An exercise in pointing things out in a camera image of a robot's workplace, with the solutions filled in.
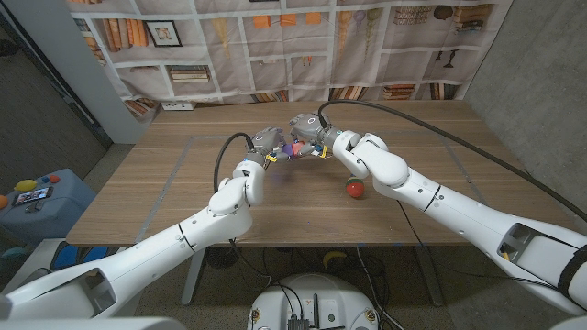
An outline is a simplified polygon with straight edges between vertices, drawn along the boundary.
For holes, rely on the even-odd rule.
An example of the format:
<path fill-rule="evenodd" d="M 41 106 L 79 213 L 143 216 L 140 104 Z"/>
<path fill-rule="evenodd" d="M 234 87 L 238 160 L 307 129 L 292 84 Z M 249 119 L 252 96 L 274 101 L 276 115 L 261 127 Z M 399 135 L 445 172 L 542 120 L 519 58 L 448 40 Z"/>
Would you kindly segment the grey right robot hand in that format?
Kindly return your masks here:
<path fill-rule="evenodd" d="M 304 143 L 295 152 L 296 156 L 308 156 L 316 150 L 316 146 L 322 151 L 333 148 L 338 137 L 338 129 L 330 123 L 326 115 L 323 119 L 326 126 L 322 126 L 320 117 L 316 114 L 300 114 L 290 120 L 290 134 L 293 140 Z"/>

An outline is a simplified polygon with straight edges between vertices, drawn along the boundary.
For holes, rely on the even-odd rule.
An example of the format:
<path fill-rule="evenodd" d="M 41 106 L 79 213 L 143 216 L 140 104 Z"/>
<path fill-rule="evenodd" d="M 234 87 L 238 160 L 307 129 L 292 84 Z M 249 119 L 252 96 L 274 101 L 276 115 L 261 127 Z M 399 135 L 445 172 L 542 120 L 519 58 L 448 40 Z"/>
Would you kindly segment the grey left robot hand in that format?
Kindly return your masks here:
<path fill-rule="evenodd" d="M 251 139 L 253 150 L 247 153 L 247 159 L 264 166 L 267 157 L 277 161 L 287 161 L 290 157 L 281 151 L 285 138 L 280 127 L 266 127 Z"/>

